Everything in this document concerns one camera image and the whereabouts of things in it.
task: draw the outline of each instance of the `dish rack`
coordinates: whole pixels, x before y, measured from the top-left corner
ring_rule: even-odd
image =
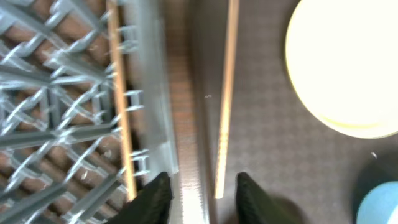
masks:
[[[111,1],[123,25],[110,34],[106,1],[0,1],[0,223],[104,223],[126,203],[112,50],[135,187],[178,172],[156,2]]]

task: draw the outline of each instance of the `plastic grid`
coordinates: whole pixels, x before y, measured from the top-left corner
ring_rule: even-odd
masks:
[[[53,223],[42,214],[60,197],[73,204],[72,209],[62,215],[63,221],[103,223],[111,215],[98,212],[100,207],[115,190],[126,192],[119,181],[124,169],[110,174],[88,160],[104,138],[120,138],[116,126],[118,117],[111,114],[113,69],[111,64],[104,68],[87,63],[82,52],[97,36],[107,38],[108,13],[97,18],[84,1],[58,0],[50,8],[50,17],[41,21],[31,9],[33,3],[30,0],[0,1],[0,151],[15,168],[0,193],[0,202],[7,207],[0,213],[0,223]],[[84,38],[67,44],[53,29],[70,13],[91,31]],[[1,37],[12,26],[28,29],[35,35],[27,42],[10,47]],[[124,37],[120,48],[126,54],[137,48],[134,30],[135,26],[120,29]],[[29,63],[27,58],[45,40],[53,45],[53,49],[46,52],[48,60],[43,66]],[[66,86],[82,84],[90,87],[78,97],[69,94]],[[20,92],[28,96],[20,99]],[[128,111],[143,108],[142,90],[129,91],[126,97],[129,98]],[[85,107],[87,103],[92,110]],[[78,116],[90,121],[90,125],[74,125],[73,120]],[[21,125],[28,126],[28,131],[22,130]],[[90,147],[82,149],[78,146],[87,141],[91,143]],[[37,150],[29,155],[22,153],[30,147],[37,147]],[[64,148],[73,161],[62,181],[53,180],[39,166],[40,160],[54,147]],[[135,175],[148,173],[147,150],[136,151],[132,156],[139,167]],[[96,172],[103,181],[79,198],[68,190],[68,183],[81,167]],[[26,178],[39,179],[48,187],[21,198],[17,191]]]

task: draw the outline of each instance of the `gray carpet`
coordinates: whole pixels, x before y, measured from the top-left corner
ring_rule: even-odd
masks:
[[[398,148],[397,135],[366,140],[337,133],[301,104],[284,62],[285,33],[297,3],[241,1],[226,188],[224,198],[216,202],[220,224],[236,222],[235,178],[242,171],[294,204],[304,223],[352,223],[359,173],[368,162]],[[226,1],[199,10],[201,94],[214,171]]]

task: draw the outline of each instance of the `blue cup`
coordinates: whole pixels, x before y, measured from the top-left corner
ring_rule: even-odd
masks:
[[[373,188],[362,200],[356,224],[398,223],[398,181]]]

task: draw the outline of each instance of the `wooden stick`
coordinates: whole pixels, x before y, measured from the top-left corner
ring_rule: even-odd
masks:
[[[224,56],[223,95],[221,99],[220,131],[218,136],[218,159],[216,170],[215,198],[224,196],[226,158],[228,151],[229,121],[231,119],[232,93],[234,86],[236,39],[238,35],[239,0],[229,0],[228,26]]]
[[[108,19],[109,41],[111,42],[111,61],[115,64],[116,76],[114,97],[116,99],[116,111],[120,115],[119,127],[121,127],[121,155],[123,157],[123,164],[126,167],[124,173],[127,183],[127,201],[133,200],[137,195],[136,180],[134,179],[134,166],[131,162],[131,132],[129,126],[129,117],[126,111],[127,99],[124,96],[126,92],[126,83],[124,76],[124,62],[121,56],[119,45],[119,11],[118,6],[113,1],[106,1],[108,11],[111,13]]]

